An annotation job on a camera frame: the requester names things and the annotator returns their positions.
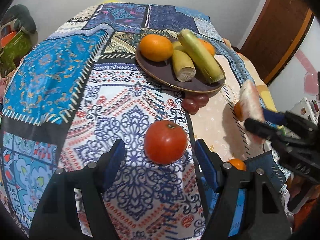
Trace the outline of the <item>small orange mandarin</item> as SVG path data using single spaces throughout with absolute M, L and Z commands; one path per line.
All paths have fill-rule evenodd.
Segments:
M 234 105 L 234 114 L 235 114 L 235 117 L 237 118 L 238 121 L 240 121 L 240 122 L 244 121 L 244 116 L 243 116 L 243 112 L 242 112 L 242 105 L 241 105 L 240 101 L 238 101 Z

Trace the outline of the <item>small orange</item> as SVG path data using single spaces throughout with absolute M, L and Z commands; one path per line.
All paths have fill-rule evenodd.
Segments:
M 241 159 L 230 159 L 227 161 L 228 163 L 230 163 L 232 166 L 234 166 L 237 170 L 242 170 L 242 171 L 246 171 L 247 167 L 246 164 L 241 160 Z

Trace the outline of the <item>dark red grape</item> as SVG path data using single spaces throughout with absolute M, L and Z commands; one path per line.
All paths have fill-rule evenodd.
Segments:
M 209 101 L 209 96 L 207 94 L 193 94 L 190 98 L 194 100 L 199 108 L 206 106 Z
M 192 98 L 184 98 L 181 103 L 182 108 L 191 115 L 199 111 L 198 104 Z

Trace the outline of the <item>red tomato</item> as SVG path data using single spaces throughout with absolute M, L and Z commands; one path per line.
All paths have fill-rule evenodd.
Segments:
M 169 165 L 184 155 L 188 136 L 184 129 L 169 120 L 153 122 L 144 138 L 145 155 L 154 163 Z

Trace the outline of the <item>short yellow sugarcane piece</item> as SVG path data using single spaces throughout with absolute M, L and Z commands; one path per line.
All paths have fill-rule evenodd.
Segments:
M 187 53 L 174 49 L 172 54 L 172 67 L 176 78 L 180 82 L 190 81 L 196 74 L 192 59 Z

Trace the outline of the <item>colourful yellow fleece blanket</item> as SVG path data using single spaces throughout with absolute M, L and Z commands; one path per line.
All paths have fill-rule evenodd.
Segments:
M 265 107 L 271 111 L 278 112 L 275 105 L 274 101 L 272 99 L 271 93 L 268 90 L 267 85 L 262 81 L 260 78 L 258 72 L 256 71 L 255 67 L 253 66 L 252 62 L 242 55 L 242 53 L 237 52 L 237 54 L 240 56 L 240 58 L 243 60 L 245 68 L 249 72 L 250 76 L 253 78 L 255 82 L 255 86 L 259 92 L 260 97 L 262 98 Z

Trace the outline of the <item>large orange on plate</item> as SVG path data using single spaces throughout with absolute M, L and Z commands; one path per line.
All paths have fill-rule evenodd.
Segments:
M 215 48 L 210 42 L 203 40 L 203 39 L 200 39 L 200 38 L 199 38 L 199 41 L 204 45 L 204 47 L 209 51 L 209 53 L 212 56 L 215 55 Z

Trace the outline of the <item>dark purple round plate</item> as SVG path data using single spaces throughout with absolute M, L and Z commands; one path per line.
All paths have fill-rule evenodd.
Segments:
M 180 44 L 179 39 L 171 41 L 173 45 L 173 49 L 181 50 L 185 53 L 185 49 Z M 202 76 L 201 72 L 198 70 L 198 67 L 193 61 L 193 64 L 196 69 L 195 76 L 187 82 L 180 82 L 176 78 L 172 67 L 172 57 L 166 61 L 162 62 L 154 62 L 145 58 L 141 52 L 139 46 L 136 49 L 136 61 L 139 66 L 146 72 L 148 75 L 160 81 L 161 83 L 168 85 L 172 88 L 177 88 L 180 90 L 184 90 L 186 92 L 193 93 L 214 93 L 217 92 L 225 82 L 225 77 L 215 83 L 207 83 L 207 81 Z

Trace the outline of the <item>brown wooden door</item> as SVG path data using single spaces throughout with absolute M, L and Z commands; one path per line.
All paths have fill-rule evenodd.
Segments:
M 271 83 L 307 35 L 314 14 L 303 0 L 266 0 L 240 49 L 260 78 Z

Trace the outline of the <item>patchwork blue patterned bedspread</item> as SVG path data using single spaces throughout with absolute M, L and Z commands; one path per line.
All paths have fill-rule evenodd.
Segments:
M 138 65 L 141 38 L 176 38 L 182 29 L 210 42 L 225 71 L 222 88 L 195 115 L 183 92 L 148 76 Z M 127 156 L 104 203 L 121 239 L 199 239 L 204 210 L 193 150 L 159 166 L 144 154 L 155 121 L 180 125 L 222 160 L 269 151 L 257 146 L 233 107 L 247 80 L 265 88 L 253 64 L 215 30 L 209 16 L 173 5 L 105 3 L 61 25 L 26 55 L 3 98 L 1 201 L 18 232 L 28 237 L 37 206 L 55 170 L 80 170 L 117 139 Z

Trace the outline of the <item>green and red clutter pile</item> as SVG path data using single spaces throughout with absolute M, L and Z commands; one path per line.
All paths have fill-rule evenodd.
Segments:
M 1 76 L 5 77 L 20 65 L 32 49 L 30 33 L 19 19 L 1 26 Z

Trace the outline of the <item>dark green plush cushion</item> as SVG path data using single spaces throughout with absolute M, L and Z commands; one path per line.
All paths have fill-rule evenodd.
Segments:
M 17 4 L 10 7 L 1 20 L 1 29 L 9 26 L 11 31 L 21 30 L 26 34 L 35 34 L 36 24 L 28 8 Z

